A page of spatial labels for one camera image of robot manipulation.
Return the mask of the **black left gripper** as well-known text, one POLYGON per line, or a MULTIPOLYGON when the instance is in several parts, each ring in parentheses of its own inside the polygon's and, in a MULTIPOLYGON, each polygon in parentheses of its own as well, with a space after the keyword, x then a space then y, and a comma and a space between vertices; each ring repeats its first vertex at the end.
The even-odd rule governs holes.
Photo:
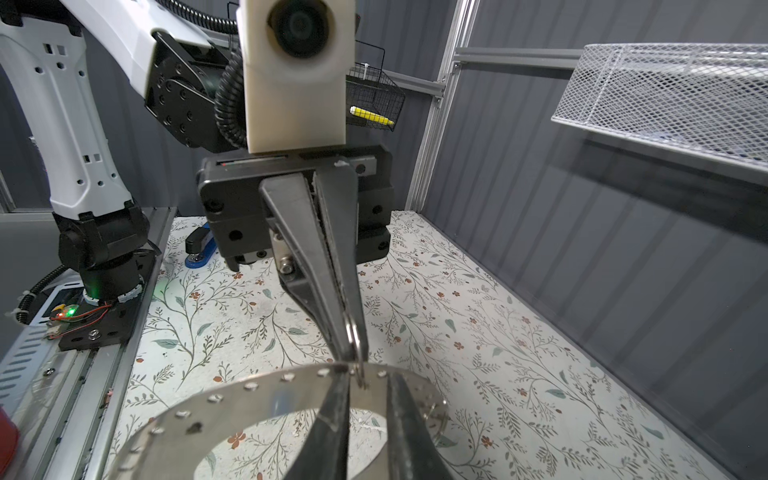
POLYGON ((392 161, 382 145, 261 155, 232 151, 206 158, 198 172, 199 197, 227 267, 237 272, 265 258, 270 226, 280 236, 273 245, 281 286, 340 361, 355 361, 345 310, 357 323, 368 358, 357 264, 389 252, 392 161), (319 216, 307 182, 315 170, 319 216))

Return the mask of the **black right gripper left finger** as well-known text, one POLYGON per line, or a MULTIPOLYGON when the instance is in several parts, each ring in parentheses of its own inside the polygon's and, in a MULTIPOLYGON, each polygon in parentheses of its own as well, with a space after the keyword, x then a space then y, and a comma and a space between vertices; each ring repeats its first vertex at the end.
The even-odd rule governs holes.
POLYGON ((285 479, 346 479, 350 432, 350 375, 334 370, 307 439, 285 479))

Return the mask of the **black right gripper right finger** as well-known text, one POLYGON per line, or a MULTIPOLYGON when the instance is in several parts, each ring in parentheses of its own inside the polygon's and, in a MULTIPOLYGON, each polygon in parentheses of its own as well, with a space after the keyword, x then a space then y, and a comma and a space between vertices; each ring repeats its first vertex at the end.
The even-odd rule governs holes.
POLYGON ((429 430, 444 400, 423 378, 389 373, 386 391, 389 479, 452 479, 429 430))

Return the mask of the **perforated metal ring plate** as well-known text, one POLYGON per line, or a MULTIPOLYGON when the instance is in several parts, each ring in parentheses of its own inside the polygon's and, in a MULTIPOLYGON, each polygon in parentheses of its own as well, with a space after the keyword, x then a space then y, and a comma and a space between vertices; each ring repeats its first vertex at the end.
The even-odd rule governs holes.
POLYGON ((437 440, 447 423, 447 401, 426 378, 401 368, 365 363, 366 390, 356 379, 355 362, 309 364, 261 373, 193 395, 159 414, 125 441, 108 473, 111 479, 191 479, 198 465, 236 433, 272 433, 281 421, 312 414, 309 431, 293 453, 297 458, 334 370, 350 375, 350 432, 347 478, 357 463, 360 479, 389 479, 386 391, 389 373, 426 380, 444 400, 429 430, 437 440))

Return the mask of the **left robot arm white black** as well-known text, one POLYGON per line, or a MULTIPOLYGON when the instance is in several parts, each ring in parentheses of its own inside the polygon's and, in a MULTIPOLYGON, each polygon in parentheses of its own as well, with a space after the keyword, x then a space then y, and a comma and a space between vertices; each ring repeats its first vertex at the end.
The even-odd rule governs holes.
POLYGON ((50 317, 60 349, 126 341, 148 288, 150 222, 122 160, 148 143, 88 54, 123 73, 122 93, 180 146, 201 149, 206 215, 191 256, 231 270, 266 254, 332 356, 364 362, 357 268, 384 257, 391 157, 350 146, 388 79, 356 59, 352 1, 239 1, 221 17, 183 1, 5 1, 1 67, 47 179, 58 256, 81 296, 50 317))

